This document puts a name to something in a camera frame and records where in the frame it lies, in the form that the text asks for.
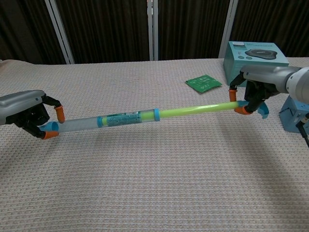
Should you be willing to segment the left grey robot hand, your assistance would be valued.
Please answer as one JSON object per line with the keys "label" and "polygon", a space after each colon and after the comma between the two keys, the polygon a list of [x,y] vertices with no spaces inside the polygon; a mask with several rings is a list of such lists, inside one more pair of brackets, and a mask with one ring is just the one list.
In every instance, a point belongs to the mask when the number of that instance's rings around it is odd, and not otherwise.
{"label": "left grey robot hand", "polygon": [[45,105],[54,107],[59,123],[65,122],[64,110],[60,101],[47,96],[42,90],[27,90],[0,98],[0,124],[15,124],[40,139],[56,137],[59,135],[58,131],[42,131],[39,128],[50,119]]}

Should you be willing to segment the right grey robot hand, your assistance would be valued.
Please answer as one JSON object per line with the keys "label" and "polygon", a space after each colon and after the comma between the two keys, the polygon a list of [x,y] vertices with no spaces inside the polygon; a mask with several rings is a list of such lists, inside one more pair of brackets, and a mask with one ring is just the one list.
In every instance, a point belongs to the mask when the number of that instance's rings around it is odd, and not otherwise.
{"label": "right grey robot hand", "polygon": [[287,93],[286,82],[293,72],[292,67],[289,66],[244,65],[229,86],[230,101],[235,102],[237,87],[247,82],[244,96],[247,104],[239,105],[235,108],[235,112],[250,115],[268,98]]}

